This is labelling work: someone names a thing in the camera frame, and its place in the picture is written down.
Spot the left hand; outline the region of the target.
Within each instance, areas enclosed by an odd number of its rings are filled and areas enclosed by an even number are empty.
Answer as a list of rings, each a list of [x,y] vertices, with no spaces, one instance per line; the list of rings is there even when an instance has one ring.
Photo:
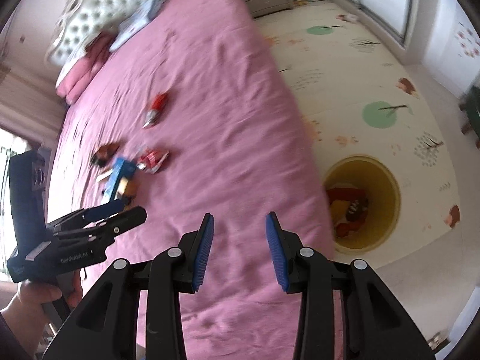
[[[62,291],[49,283],[26,280],[1,310],[1,359],[34,359],[49,317],[42,305],[59,300]]]

